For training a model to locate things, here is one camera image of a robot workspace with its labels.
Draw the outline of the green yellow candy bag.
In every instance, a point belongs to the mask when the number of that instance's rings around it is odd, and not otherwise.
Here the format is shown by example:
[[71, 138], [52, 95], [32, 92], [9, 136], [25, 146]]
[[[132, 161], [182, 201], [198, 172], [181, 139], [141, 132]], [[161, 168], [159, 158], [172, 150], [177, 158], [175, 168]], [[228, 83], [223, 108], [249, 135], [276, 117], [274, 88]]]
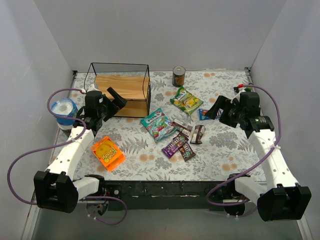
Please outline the green yellow candy bag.
[[189, 116], [204, 102], [181, 86], [170, 102]]

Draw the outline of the brown candy bag barcode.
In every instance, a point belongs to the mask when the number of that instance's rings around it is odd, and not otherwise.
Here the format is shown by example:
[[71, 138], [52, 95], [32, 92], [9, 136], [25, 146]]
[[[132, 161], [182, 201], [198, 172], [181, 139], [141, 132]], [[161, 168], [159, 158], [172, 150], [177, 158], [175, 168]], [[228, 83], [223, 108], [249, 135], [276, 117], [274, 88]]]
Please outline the brown candy bag barcode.
[[205, 133], [205, 130], [206, 130], [206, 128], [204, 125], [196, 125], [194, 128], [190, 143], [195, 144], [195, 145], [202, 144], [202, 137]]

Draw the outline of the teal red candy bag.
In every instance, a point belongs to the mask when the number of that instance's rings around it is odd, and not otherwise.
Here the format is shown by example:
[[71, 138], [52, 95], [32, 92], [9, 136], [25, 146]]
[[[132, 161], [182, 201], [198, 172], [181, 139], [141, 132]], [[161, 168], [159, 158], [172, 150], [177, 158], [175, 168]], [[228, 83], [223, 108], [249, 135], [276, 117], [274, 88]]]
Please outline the teal red candy bag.
[[170, 136], [177, 130], [171, 120], [165, 115], [162, 108], [158, 108], [150, 115], [142, 118], [140, 122], [156, 143]]

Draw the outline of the brown M&M candy bag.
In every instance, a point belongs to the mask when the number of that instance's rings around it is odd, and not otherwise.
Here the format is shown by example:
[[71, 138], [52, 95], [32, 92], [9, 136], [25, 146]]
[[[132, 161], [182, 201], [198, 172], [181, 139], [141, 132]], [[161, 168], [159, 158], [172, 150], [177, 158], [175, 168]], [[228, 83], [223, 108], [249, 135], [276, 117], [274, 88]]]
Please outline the brown M&M candy bag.
[[179, 151], [181, 156], [185, 162], [189, 161], [193, 157], [196, 156], [196, 153], [192, 150], [191, 146], [188, 142], [184, 143], [180, 148]]

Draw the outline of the purple M&M candy bag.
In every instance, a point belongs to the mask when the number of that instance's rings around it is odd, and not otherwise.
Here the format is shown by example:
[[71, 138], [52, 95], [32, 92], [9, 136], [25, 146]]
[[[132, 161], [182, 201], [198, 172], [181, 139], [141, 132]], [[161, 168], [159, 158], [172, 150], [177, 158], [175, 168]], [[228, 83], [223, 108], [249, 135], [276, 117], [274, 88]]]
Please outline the purple M&M candy bag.
[[175, 136], [172, 141], [161, 149], [161, 151], [170, 159], [185, 143], [189, 138], [182, 133]]

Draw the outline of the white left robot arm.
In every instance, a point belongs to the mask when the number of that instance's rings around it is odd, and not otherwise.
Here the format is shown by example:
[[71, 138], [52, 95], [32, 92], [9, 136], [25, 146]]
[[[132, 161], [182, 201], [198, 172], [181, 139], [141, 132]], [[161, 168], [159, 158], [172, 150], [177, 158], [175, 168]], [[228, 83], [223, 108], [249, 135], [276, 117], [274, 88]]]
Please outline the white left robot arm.
[[46, 170], [34, 175], [39, 208], [71, 213], [79, 200], [91, 195], [100, 199], [105, 193], [102, 176], [87, 175], [74, 180], [74, 173], [103, 122], [112, 118], [127, 104], [127, 100], [112, 87], [107, 92], [113, 99], [95, 88], [85, 92], [85, 104], [77, 111], [68, 141], [64, 143], [57, 159]]

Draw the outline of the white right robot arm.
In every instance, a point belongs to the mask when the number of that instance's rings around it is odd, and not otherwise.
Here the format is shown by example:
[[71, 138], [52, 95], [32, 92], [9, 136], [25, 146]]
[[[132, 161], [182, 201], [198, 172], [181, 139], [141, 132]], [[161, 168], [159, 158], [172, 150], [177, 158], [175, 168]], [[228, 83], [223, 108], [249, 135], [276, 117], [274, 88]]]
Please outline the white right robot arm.
[[233, 99], [220, 95], [205, 116], [213, 119], [218, 110], [222, 110], [221, 123], [233, 128], [240, 126], [245, 132], [259, 161], [220, 183], [206, 196], [223, 186], [231, 186], [256, 205], [265, 222], [300, 220], [312, 194], [289, 170], [278, 145], [281, 135], [275, 133], [271, 119], [261, 115], [258, 93], [243, 91]]

